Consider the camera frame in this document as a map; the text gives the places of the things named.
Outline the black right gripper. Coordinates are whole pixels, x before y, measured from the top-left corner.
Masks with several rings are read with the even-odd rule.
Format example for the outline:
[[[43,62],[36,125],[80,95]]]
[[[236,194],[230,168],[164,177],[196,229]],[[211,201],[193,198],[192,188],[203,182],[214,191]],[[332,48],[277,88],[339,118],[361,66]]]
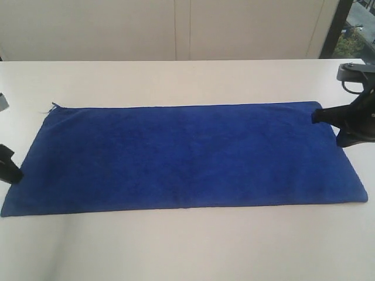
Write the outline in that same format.
[[[360,94],[349,105],[316,109],[311,121],[341,129],[336,137],[338,147],[374,143],[374,90]]]

